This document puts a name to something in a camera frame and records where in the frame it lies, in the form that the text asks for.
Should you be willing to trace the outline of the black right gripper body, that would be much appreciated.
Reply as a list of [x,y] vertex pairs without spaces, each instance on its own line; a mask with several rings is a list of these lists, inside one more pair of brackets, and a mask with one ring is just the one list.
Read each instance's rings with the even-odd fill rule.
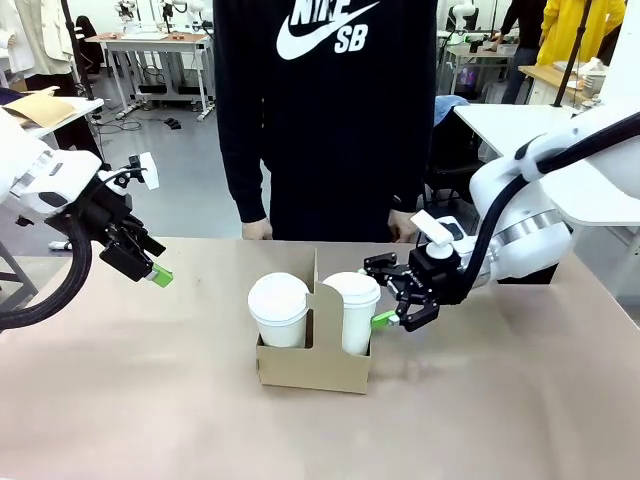
[[463,299],[460,264],[461,259],[456,252],[445,259],[430,257],[427,244],[413,249],[408,257],[408,265],[414,276],[431,291],[430,298],[440,305],[456,305]]

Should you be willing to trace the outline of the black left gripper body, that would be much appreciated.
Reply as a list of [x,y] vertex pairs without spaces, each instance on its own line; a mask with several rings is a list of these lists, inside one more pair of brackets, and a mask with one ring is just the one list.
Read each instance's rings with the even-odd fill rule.
[[84,192],[74,207],[87,238],[103,246],[111,243],[131,245],[130,235],[125,228],[131,211],[131,195],[121,195],[110,188],[99,188],[93,195]]

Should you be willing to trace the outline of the person's left hand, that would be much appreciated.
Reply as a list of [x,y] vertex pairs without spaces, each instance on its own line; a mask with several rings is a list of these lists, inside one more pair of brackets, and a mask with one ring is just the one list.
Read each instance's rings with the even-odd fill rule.
[[417,231],[411,221],[413,213],[391,210],[388,217],[388,227],[394,243],[409,243]]

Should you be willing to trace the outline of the person's right hand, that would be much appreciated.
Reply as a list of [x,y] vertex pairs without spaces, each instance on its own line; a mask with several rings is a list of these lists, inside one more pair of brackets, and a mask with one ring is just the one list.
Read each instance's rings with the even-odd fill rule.
[[272,240],[273,229],[267,218],[242,224],[243,240]]

